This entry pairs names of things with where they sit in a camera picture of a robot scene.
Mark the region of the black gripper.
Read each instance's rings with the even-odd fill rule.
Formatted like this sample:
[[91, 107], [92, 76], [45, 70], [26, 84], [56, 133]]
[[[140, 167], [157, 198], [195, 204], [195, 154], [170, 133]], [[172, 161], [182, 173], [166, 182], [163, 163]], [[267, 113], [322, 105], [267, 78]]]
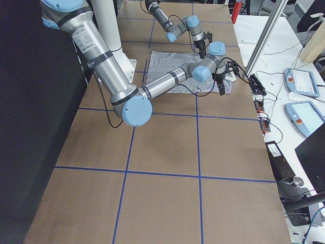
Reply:
[[216, 74], [215, 75], [215, 81], [217, 82], [219, 94], [221, 96], [224, 95], [224, 79], [225, 79], [225, 74]]
[[195, 47], [199, 49], [200, 58], [204, 58], [207, 55], [206, 44], [204, 40], [194, 41]]

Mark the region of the black monitor arm base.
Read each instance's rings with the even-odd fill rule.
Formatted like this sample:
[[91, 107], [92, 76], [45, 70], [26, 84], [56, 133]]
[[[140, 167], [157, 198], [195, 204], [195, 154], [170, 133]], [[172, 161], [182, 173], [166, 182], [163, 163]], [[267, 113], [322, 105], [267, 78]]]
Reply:
[[324, 203], [324, 188], [309, 190], [282, 181], [277, 182], [277, 187], [285, 215], [293, 226], [322, 226], [322, 215], [317, 211]]

